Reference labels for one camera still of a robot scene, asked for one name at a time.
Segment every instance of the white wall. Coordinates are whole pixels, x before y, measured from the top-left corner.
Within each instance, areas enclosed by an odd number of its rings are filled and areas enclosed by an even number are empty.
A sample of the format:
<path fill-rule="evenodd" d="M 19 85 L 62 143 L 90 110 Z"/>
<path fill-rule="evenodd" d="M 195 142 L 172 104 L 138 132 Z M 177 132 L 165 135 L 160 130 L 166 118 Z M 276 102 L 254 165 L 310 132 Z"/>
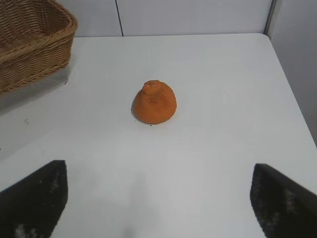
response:
<path fill-rule="evenodd" d="M 269 36 L 317 143 L 317 0 L 277 0 Z"/>
<path fill-rule="evenodd" d="M 121 36 L 115 0 L 57 0 L 79 22 L 76 36 Z"/>
<path fill-rule="evenodd" d="M 125 36 L 262 33 L 271 0 L 117 0 Z"/>
<path fill-rule="evenodd" d="M 76 36 L 121 36 L 115 0 L 57 0 Z M 124 35 L 263 32 L 271 0 L 117 0 Z"/>

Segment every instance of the wicker basket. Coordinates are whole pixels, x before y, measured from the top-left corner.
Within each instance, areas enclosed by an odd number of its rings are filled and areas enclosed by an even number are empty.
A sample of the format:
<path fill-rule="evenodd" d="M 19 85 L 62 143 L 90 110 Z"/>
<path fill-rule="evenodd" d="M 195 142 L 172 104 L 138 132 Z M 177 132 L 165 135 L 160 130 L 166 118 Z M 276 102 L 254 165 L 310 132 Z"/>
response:
<path fill-rule="evenodd" d="M 76 29 L 54 0 L 0 0 L 0 95 L 65 67 Z"/>

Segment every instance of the woven basket rim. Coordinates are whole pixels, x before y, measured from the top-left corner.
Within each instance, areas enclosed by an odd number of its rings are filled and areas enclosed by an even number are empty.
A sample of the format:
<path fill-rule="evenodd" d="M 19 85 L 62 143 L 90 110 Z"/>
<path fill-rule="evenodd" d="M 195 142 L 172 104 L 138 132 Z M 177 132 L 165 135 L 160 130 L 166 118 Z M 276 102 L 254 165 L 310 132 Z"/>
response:
<path fill-rule="evenodd" d="M 45 47 L 47 45 L 50 45 L 62 38 L 65 38 L 69 35 L 72 35 L 75 33 L 77 27 L 78 27 L 78 21 L 75 18 L 74 15 L 72 15 L 67 9 L 65 9 L 61 4 L 57 3 L 55 0 L 46 0 L 47 2 L 52 3 L 58 10 L 62 11 L 65 16 L 67 17 L 69 23 L 68 25 L 51 34 L 48 36 L 43 36 L 40 39 L 35 39 L 32 40 L 30 42 L 28 42 L 27 44 L 18 46 L 14 49 L 8 50 L 4 53 L 0 54 L 0 63 L 4 63 L 6 61 L 15 59 L 21 55 L 27 54 L 29 52 L 32 52 L 34 50 L 40 49 L 42 47 Z"/>

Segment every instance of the white table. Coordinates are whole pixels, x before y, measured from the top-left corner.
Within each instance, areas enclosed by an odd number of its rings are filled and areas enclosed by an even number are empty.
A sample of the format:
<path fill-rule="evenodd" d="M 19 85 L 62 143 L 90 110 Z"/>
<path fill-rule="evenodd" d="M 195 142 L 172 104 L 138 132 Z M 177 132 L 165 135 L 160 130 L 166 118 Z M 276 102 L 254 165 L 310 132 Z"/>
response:
<path fill-rule="evenodd" d="M 53 238 L 263 238 L 255 163 L 317 192 L 316 147 L 266 36 L 78 38 L 68 71 L 0 99 L 0 190 L 66 160 Z M 151 79 L 178 102 L 153 126 L 130 112 Z"/>

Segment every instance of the orange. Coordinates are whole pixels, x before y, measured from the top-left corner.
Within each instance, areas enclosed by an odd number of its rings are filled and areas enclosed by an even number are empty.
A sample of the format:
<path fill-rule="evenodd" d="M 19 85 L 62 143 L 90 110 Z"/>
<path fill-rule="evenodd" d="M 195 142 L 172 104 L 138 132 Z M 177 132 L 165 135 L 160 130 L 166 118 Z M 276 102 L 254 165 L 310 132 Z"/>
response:
<path fill-rule="evenodd" d="M 133 113 L 148 124 L 159 124 L 170 119 L 177 103 L 173 90 L 165 83 L 151 80 L 144 84 L 134 99 Z"/>

